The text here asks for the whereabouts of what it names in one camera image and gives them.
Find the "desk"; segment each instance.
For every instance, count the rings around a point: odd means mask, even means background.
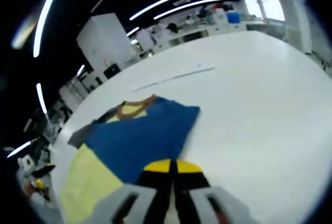
[[[215,69],[131,92],[200,62]],[[251,31],[176,46],[94,90],[54,144],[58,198],[76,154],[67,144],[71,134],[120,102],[153,93],[201,107],[182,158],[201,166],[211,185],[245,204],[253,219],[300,223],[316,206],[332,166],[332,80],[295,48]]]

